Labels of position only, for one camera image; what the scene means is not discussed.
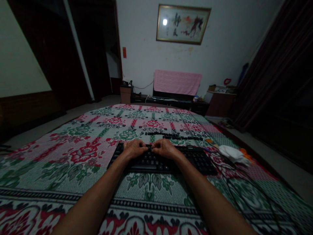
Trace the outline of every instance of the bed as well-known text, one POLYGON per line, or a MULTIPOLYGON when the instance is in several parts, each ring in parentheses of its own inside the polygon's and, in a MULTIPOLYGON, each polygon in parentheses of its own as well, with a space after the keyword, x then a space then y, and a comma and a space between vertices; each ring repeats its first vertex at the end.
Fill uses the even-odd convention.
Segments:
MULTIPOLYGON (((240 147, 204 117, 183 109, 118 104, 90 111, 1 157, 0 233, 51 233, 106 171, 118 143, 162 138, 145 132, 179 132, 240 147)), ((214 150, 206 141, 172 142, 214 150)), ((242 167, 245 174, 228 169, 221 157, 210 157, 219 174, 207 179, 258 233, 313 233, 312 207, 257 160, 242 167)), ((122 177, 99 231, 103 235, 208 233, 181 175, 140 173, 122 177)))

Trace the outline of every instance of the framed painting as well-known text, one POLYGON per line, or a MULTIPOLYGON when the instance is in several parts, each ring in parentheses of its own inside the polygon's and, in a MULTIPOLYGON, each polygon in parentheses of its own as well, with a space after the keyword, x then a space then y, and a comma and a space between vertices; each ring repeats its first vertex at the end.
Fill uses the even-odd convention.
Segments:
POLYGON ((156 40, 201 45, 210 8, 159 5, 156 40))

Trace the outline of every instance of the tile floor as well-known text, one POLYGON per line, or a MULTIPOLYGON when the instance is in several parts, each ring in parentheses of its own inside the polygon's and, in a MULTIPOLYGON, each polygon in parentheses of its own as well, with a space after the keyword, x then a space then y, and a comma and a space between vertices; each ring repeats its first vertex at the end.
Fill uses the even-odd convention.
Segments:
MULTIPOLYGON (((17 135, 5 144, 12 145, 13 149, 17 149, 34 141, 54 128, 68 122, 69 120, 82 115, 85 112, 102 108, 109 105, 118 104, 121 102, 120 96, 111 95, 102 99, 99 103, 85 104, 80 107, 67 111, 67 114, 55 120, 47 122, 32 130, 17 135)), ((210 119, 213 122, 218 122, 218 119, 210 119)), ((286 181, 298 192, 298 194, 309 204, 313 205, 313 175, 307 173, 288 159, 281 156, 279 153, 266 146, 262 142, 255 139, 249 133, 240 133, 232 129, 229 130, 242 141, 252 147, 260 156, 262 156, 273 168, 286 179, 286 181)))

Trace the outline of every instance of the black keyboard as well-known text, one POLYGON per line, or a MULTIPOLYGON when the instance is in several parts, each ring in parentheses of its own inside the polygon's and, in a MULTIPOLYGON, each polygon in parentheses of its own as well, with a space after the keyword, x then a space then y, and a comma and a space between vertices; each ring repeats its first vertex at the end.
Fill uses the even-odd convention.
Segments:
MULTIPOLYGON (((164 158, 151 152, 151 145, 146 145, 149 149, 143 155, 132 159, 126 167, 126 172, 140 173, 162 173, 177 174, 180 173, 179 168, 174 161, 164 158)), ((203 175, 217 175, 217 170, 213 166, 210 158, 205 154, 204 150, 199 147, 175 146, 180 150, 191 164, 203 175)), ((111 158, 110 165, 123 152, 123 144, 119 143, 111 158)))

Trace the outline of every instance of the orange object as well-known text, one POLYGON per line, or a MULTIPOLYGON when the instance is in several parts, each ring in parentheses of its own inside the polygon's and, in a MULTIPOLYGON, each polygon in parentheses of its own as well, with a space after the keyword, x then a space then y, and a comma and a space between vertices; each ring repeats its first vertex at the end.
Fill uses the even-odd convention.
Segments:
POLYGON ((210 145, 214 146, 215 148, 219 149, 218 145, 211 139, 206 139, 206 142, 208 142, 210 145))
POLYGON ((123 58, 126 58, 126 47, 123 47, 123 58))
POLYGON ((247 153, 245 149, 239 149, 239 151, 244 154, 244 157, 248 159, 251 162, 251 164, 254 164, 252 157, 247 153))

